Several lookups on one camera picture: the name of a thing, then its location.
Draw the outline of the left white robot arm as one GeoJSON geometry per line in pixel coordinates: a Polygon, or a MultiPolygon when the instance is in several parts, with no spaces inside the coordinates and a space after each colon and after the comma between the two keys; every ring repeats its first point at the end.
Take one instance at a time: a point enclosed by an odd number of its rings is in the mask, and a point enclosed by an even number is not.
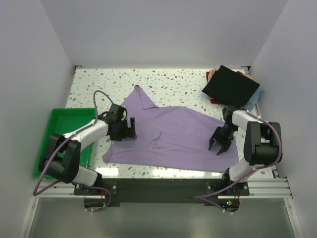
{"type": "Polygon", "coordinates": [[[33,195],[59,182],[84,186],[91,194],[100,193],[102,175],[80,165],[81,152],[104,136],[109,136],[111,141],[137,138],[135,118],[127,116],[126,108],[112,104],[109,111],[97,115],[85,126],[70,133],[51,135],[39,163],[41,175],[33,195]]]}

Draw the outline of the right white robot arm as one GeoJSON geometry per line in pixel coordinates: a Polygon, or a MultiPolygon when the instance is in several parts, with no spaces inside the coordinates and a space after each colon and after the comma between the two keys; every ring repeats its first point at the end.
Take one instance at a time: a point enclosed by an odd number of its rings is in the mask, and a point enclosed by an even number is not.
{"type": "Polygon", "coordinates": [[[245,131],[243,158],[222,175],[221,185],[210,196],[233,194],[238,184],[246,182],[256,171],[278,164],[282,159],[281,127],[277,122],[268,122],[251,114],[247,109],[234,106],[222,109],[224,125],[214,131],[209,148],[220,146],[218,155],[227,152],[238,129],[245,131]]]}

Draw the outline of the purple t shirt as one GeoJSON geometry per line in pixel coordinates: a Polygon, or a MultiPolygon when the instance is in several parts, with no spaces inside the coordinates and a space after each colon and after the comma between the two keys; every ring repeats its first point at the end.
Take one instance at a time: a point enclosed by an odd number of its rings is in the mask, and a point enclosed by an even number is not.
{"type": "Polygon", "coordinates": [[[209,147],[223,122],[188,107],[158,107],[136,85],[122,105],[135,119],[136,139],[111,143],[105,163],[121,163],[223,173],[239,161],[236,142],[228,151],[209,147]]]}

